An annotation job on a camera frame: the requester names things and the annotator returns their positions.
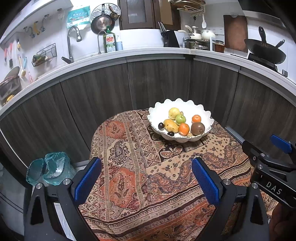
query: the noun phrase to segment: faucet handle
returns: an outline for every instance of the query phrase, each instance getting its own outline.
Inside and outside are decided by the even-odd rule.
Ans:
[[[62,57],[62,60],[65,61],[67,64],[71,64],[72,61],[66,57]]]

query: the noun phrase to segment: knife block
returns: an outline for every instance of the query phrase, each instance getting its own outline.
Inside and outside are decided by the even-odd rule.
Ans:
[[[169,30],[166,32],[166,34],[167,34],[167,38],[164,38],[163,46],[164,47],[179,48],[179,43],[178,43],[177,37],[175,35],[175,32],[173,30]]]

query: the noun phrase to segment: silver screw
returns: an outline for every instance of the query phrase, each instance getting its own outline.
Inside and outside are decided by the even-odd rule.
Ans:
[[[64,185],[68,185],[71,182],[71,179],[66,178],[65,180],[63,180],[63,184]]]
[[[257,183],[252,183],[252,187],[257,189],[258,188],[258,184]]]
[[[223,182],[225,185],[230,185],[230,183],[231,183],[231,181],[229,179],[224,179]]]
[[[37,188],[37,189],[42,188],[42,183],[37,183],[37,184],[36,184],[36,188]]]

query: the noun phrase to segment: table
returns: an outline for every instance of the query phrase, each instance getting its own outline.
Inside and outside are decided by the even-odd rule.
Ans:
[[[216,121],[197,142],[167,141],[153,132],[148,110],[113,116],[96,130],[91,156],[103,168],[79,209],[100,240],[192,240],[214,211],[192,171],[202,157],[234,184],[249,184],[252,167],[241,145]],[[263,194],[268,214],[277,204]],[[234,223],[234,205],[226,230]]]

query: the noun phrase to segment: stove burner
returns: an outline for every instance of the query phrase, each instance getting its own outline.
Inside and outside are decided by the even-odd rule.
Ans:
[[[248,60],[251,60],[253,62],[261,64],[261,65],[263,65],[263,66],[265,66],[267,68],[270,68],[270,69],[277,72],[277,67],[276,67],[275,64],[273,64],[273,63],[271,63],[271,62],[269,62],[269,61],[267,61],[265,59],[259,58],[259,57],[257,57],[256,55],[254,55],[252,53],[249,54]]]

